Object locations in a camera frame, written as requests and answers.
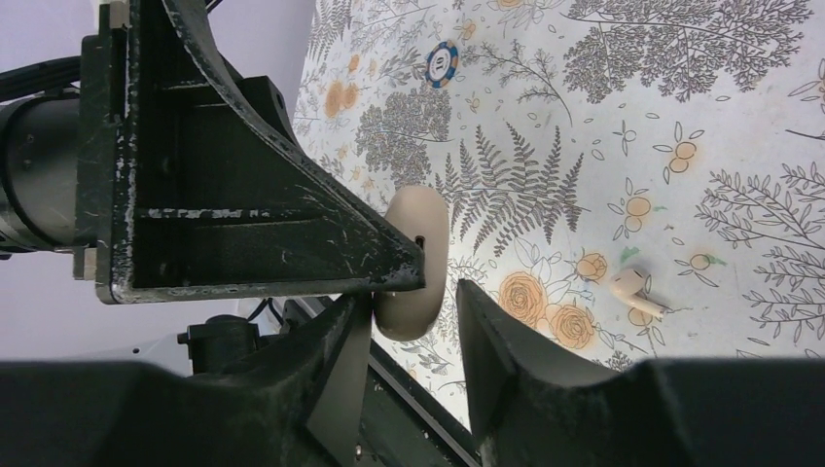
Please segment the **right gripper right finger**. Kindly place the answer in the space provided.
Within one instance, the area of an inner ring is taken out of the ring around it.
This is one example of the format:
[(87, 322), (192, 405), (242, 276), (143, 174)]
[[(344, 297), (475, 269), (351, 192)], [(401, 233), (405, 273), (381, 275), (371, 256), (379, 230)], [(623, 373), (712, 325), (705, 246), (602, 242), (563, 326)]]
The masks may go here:
[(480, 286), (456, 305), (486, 466), (820, 466), (820, 359), (686, 358), (617, 372), (540, 336)]

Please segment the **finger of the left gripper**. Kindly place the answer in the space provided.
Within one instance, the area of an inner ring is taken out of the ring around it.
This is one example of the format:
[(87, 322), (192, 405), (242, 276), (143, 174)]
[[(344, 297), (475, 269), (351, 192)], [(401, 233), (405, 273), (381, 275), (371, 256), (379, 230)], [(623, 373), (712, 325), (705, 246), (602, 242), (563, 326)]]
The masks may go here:
[(103, 1), (81, 55), (75, 247), (108, 305), (384, 292), (412, 242), (300, 147), (201, 1)]

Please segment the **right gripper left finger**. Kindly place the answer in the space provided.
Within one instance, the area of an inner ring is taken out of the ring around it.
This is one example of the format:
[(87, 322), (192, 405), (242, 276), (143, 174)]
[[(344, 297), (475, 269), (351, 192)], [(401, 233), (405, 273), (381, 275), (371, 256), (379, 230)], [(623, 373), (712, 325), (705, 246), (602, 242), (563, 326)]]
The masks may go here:
[(1, 367), (5, 466), (350, 466), (372, 299), (343, 295), (218, 374), (137, 361)]

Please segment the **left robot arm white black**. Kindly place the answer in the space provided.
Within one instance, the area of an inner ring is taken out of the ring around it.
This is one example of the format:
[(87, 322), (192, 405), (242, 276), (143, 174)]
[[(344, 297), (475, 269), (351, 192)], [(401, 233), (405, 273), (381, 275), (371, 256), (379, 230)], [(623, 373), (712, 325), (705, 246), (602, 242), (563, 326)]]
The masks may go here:
[(109, 305), (406, 292), (423, 249), (309, 158), (209, 1), (103, 1), (76, 56), (1, 76), (1, 254)]

